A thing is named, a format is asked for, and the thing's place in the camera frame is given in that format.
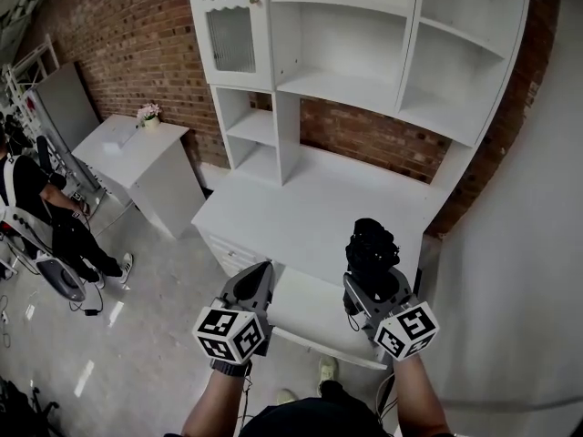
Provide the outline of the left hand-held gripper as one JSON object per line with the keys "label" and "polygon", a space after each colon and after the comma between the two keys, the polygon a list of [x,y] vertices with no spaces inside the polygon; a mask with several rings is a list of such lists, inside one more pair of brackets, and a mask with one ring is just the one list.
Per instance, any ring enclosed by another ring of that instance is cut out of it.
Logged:
{"label": "left hand-held gripper", "polygon": [[230,278],[201,310],[192,335],[208,358],[245,363],[254,354],[267,354],[272,333],[267,310],[274,284],[272,263],[257,263]]}

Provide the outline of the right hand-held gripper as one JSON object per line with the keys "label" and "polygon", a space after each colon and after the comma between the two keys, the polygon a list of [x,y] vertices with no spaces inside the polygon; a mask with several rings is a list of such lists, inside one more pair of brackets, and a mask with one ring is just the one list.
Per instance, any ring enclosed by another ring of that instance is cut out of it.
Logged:
{"label": "right hand-held gripper", "polygon": [[439,331],[430,305],[411,291],[405,275],[391,268],[383,276],[370,273],[343,275],[344,307],[348,315],[364,316],[361,330],[374,347],[395,361],[424,350]]}

